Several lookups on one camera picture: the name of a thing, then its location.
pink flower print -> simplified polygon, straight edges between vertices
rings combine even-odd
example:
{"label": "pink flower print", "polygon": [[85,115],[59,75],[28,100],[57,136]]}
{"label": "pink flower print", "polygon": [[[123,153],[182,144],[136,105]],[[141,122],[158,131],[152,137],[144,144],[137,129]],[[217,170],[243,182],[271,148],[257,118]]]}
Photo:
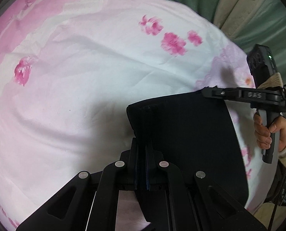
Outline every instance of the pink flower print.
{"label": "pink flower print", "polygon": [[161,19],[157,17],[152,17],[147,20],[145,15],[143,16],[142,21],[139,23],[139,25],[141,26],[141,30],[147,35],[152,34],[153,36],[156,36],[163,29],[163,26],[161,26],[160,23]]}
{"label": "pink flower print", "polygon": [[246,85],[249,87],[249,88],[255,88],[255,84],[254,84],[254,80],[253,80],[253,77],[252,76],[248,76],[246,79],[245,79],[245,83]]}
{"label": "pink flower print", "polygon": [[251,76],[246,54],[229,42],[219,56],[213,58],[211,69],[203,80],[196,81],[196,90],[204,87],[245,87],[245,79]]}
{"label": "pink flower print", "polygon": [[1,209],[2,213],[3,213],[3,215],[5,215],[7,217],[7,214],[6,214],[5,210],[2,208],[1,205],[0,205],[0,209]]}
{"label": "pink flower print", "polygon": [[30,72],[31,72],[31,65],[33,63],[33,58],[30,57],[23,57],[19,64],[14,69],[14,79],[20,85],[25,86],[28,81]]}
{"label": "pink flower print", "polygon": [[248,179],[251,179],[251,172],[252,172],[252,168],[246,172],[246,176]]}
{"label": "pink flower print", "polygon": [[20,224],[17,221],[13,221],[12,219],[8,218],[9,222],[11,223],[12,226],[14,226],[15,228],[17,228]]}
{"label": "pink flower print", "polygon": [[20,226],[20,223],[16,220],[14,220],[14,223],[17,225],[17,226]]}
{"label": "pink flower print", "polygon": [[174,33],[165,33],[163,40],[161,41],[161,47],[174,56],[186,54],[185,45],[186,42],[184,39],[178,37]]}
{"label": "pink flower print", "polygon": [[203,41],[202,37],[198,35],[194,30],[188,32],[188,40],[194,45],[199,46]]}
{"label": "pink flower print", "polygon": [[241,154],[245,158],[247,157],[247,163],[245,163],[245,167],[249,167],[251,163],[251,155],[250,155],[250,147],[247,145],[247,147],[244,147],[241,149]]}

pink floral bedsheet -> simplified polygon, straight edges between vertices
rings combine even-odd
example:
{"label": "pink floral bedsheet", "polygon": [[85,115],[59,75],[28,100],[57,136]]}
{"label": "pink floral bedsheet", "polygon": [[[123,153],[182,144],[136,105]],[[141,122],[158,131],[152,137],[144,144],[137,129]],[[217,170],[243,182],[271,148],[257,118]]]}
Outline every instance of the pink floral bedsheet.
{"label": "pink floral bedsheet", "polygon": [[[215,85],[253,87],[246,55],[182,4],[17,0],[0,18],[1,223],[15,230],[79,171],[118,160],[133,136],[127,105]],[[253,212],[275,164],[261,160],[249,105],[227,106]],[[146,225],[123,192],[116,230]]]}

finger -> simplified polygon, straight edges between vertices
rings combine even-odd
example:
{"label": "finger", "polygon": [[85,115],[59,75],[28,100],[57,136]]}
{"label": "finger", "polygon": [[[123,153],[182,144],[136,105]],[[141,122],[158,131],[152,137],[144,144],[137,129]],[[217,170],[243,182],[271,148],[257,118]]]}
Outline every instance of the finger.
{"label": "finger", "polygon": [[260,135],[257,131],[254,132],[254,135],[256,136],[256,138],[259,142],[265,143],[267,145],[272,144],[272,138],[271,137],[266,137],[266,136]]}
{"label": "finger", "polygon": [[259,125],[256,122],[254,123],[254,129],[256,130],[256,132],[258,132],[262,136],[265,136],[265,137],[270,136],[270,131],[268,130],[268,128],[263,125]]}
{"label": "finger", "polygon": [[276,133],[279,130],[286,129],[286,119],[283,116],[279,116],[268,129],[271,133]]}
{"label": "finger", "polygon": [[257,140],[257,144],[259,146],[260,149],[269,149],[270,145],[265,144],[265,143],[261,143],[260,141]]}
{"label": "finger", "polygon": [[259,124],[259,125],[262,124],[262,118],[261,118],[261,116],[258,115],[258,113],[255,113],[255,114],[254,114],[253,120],[254,120],[254,122],[256,122],[256,123]]}

black cloth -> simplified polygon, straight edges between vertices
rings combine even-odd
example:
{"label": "black cloth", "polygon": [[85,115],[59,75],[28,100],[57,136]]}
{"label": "black cloth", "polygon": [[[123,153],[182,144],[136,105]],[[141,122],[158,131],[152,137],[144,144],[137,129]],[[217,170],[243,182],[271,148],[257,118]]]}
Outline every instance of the black cloth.
{"label": "black cloth", "polygon": [[147,99],[127,107],[139,143],[149,138],[182,171],[204,171],[241,205],[248,199],[243,158],[226,104],[200,91]]}

black fabric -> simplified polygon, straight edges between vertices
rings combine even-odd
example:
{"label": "black fabric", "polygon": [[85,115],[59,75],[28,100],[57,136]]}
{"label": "black fabric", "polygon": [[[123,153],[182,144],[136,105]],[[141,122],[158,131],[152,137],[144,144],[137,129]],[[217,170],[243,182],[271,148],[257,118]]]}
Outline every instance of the black fabric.
{"label": "black fabric", "polygon": [[149,138],[164,159],[182,171],[204,171],[241,205],[248,199],[244,163],[223,100],[200,91],[129,105],[127,115],[140,145]]}
{"label": "black fabric", "polygon": [[136,198],[147,222],[151,225],[142,231],[169,229],[167,199],[164,191],[136,190]]}
{"label": "black fabric", "polygon": [[286,173],[285,166],[280,161],[278,161],[277,170],[275,173],[273,183],[269,189],[269,192],[264,202],[272,202],[272,203],[276,202],[277,195],[281,190],[281,184],[282,181],[284,180],[285,173]]}

